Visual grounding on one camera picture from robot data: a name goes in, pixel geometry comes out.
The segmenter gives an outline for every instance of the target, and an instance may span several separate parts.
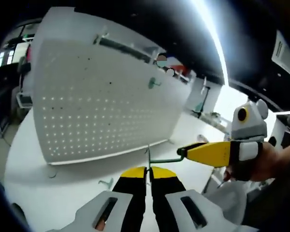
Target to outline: fluorescent light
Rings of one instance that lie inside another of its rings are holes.
[[[219,60],[221,63],[224,84],[226,86],[228,86],[229,80],[228,80],[226,60],[225,60],[224,55],[223,55],[222,46],[221,46],[218,34],[216,32],[215,24],[211,18],[211,14],[208,11],[203,0],[191,0],[191,2],[192,2],[192,4],[194,4],[195,8],[197,9],[199,14],[201,15],[202,20],[204,21],[207,29],[209,30],[209,33],[211,34],[211,36],[214,40],[214,44],[215,44],[216,50],[218,52]]]
[[[284,112],[275,112],[276,115],[290,115],[290,111],[284,111]]]

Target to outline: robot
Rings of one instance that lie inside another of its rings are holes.
[[[213,167],[240,162],[241,168],[235,171],[248,180],[267,136],[264,121],[267,116],[268,108],[264,101],[249,101],[234,111],[231,141],[195,143],[179,148],[177,153],[182,159]],[[147,172],[150,173],[153,210],[160,232],[257,231],[231,223],[225,219],[219,206],[194,190],[186,190],[175,173],[150,165],[149,169],[138,167],[125,171],[112,191],[104,191],[85,204],[76,212],[75,220],[58,231],[140,231],[145,212]]]

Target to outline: human hand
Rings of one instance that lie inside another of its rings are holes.
[[[262,143],[262,151],[258,157],[253,161],[250,170],[250,180],[252,181],[264,181],[269,178],[276,177],[277,173],[281,169],[280,155],[275,148],[268,142]],[[245,169],[245,162],[240,161],[237,164],[228,166],[224,173],[224,181],[229,179],[242,180],[239,176],[240,172]]]

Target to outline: window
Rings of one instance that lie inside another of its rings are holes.
[[[11,64],[13,59],[14,51],[9,52],[8,62],[6,64]]]
[[[0,67],[2,65],[3,57],[4,57],[4,52],[0,52]]]

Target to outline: yellow robot eye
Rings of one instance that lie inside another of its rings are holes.
[[[238,112],[237,112],[237,118],[240,122],[244,122],[247,118],[248,118],[248,111],[246,108],[241,108]]]

